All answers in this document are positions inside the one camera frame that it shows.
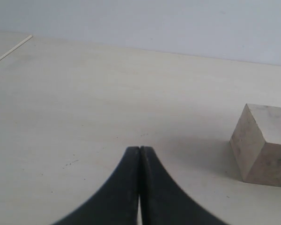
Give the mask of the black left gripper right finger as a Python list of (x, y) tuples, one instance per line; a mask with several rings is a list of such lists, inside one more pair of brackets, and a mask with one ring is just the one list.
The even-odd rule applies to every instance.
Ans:
[(144, 225), (223, 225), (172, 179), (152, 147), (140, 148), (139, 195)]

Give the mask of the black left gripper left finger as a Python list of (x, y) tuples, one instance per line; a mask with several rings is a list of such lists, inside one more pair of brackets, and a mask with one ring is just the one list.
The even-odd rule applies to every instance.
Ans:
[(108, 180), (56, 225), (136, 225), (140, 148), (128, 147)]

